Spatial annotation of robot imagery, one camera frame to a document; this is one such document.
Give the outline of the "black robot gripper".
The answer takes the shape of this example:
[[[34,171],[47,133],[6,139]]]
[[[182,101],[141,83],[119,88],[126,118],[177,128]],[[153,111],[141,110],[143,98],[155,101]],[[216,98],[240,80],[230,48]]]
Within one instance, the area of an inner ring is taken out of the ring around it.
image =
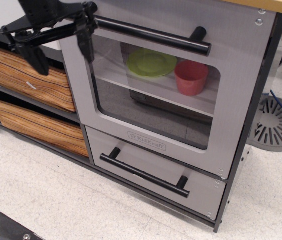
[[[94,60],[92,34],[97,28],[94,2],[63,3],[59,0],[20,0],[25,15],[4,25],[0,34],[16,47],[24,60],[40,75],[49,74],[42,44],[77,37],[78,47],[88,63]]]

